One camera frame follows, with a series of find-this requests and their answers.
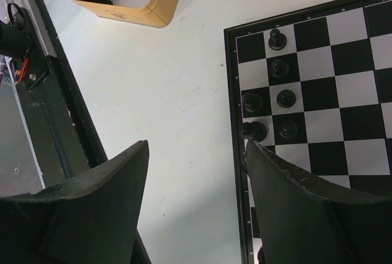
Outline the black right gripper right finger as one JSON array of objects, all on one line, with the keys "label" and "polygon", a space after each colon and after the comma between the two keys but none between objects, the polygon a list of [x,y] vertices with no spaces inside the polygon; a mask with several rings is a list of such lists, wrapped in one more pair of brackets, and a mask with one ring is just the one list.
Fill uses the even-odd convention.
[{"label": "black right gripper right finger", "polygon": [[348,189],[246,145],[267,263],[390,263],[391,197]]}]

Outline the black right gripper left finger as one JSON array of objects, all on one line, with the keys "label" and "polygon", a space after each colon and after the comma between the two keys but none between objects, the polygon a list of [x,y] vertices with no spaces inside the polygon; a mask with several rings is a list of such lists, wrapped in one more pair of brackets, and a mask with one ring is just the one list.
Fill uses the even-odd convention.
[{"label": "black right gripper left finger", "polygon": [[147,263],[137,232],[148,142],[36,194],[1,199],[2,263]]}]

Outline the black chess piece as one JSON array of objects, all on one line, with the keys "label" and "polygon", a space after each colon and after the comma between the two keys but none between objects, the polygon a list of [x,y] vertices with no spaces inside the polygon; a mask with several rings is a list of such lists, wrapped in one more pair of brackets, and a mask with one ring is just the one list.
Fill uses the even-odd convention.
[{"label": "black chess piece", "polygon": [[263,141],[267,136],[267,128],[265,125],[258,121],[251,123],[242,123],[239,129],[239,135],[243,139],[254,140],[257,142]]},{"label": "black chess piece", "polygon": [[258,260],[258,264],[266,264],[263,246],[261,246],[260,249],[258,250],[257,260]]},{"label": "black chess piece", "polygon": [[256,112],[262,109],[263,99],[256,93],[245,93],[241,97],[243,107],[248,112]]}]

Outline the black pawn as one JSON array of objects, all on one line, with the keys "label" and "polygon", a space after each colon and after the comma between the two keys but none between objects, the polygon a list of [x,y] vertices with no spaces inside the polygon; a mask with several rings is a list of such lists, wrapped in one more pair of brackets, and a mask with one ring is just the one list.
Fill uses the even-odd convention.
[{"label": "black pawn", "polygon": [[284,121],[279,126],[279,135],[285,139],[295,138],[298,131],[298,125],[293,121]]},{"label": "black pawn", "polygon": [[288,74],[288,72],[289,72],[289,66],[285,61],[279,58],[276,58],[272,61],[271,75],[273,77],[282,78],[285,77]]},{"label": "black pawn", "polygon": [[285,34],[281,33],[278,29],[272,29],[269,34],[268,46],[274,51],[282,50],[287,44]]},{"label": "black pawn", "polygon": [[282,90],[278,93],[276,101],[280,107],[290,108],[296,103],[296,94],[289,89]]}]

